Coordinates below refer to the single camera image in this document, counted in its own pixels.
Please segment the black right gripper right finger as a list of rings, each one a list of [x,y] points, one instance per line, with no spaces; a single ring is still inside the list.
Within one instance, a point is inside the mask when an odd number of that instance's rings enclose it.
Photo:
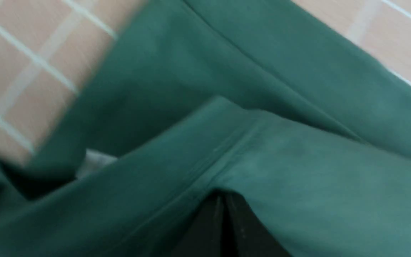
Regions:
[[[232,239],[225,245],[227,257],[290,257],[253,213],[245,198],[235,192],[225,194]]]

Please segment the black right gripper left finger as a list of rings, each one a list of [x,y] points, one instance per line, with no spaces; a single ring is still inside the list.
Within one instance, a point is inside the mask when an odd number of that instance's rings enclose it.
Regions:
[[[209,195],[172,251],[173,257],[222,257],[225,204],[221,193]]]

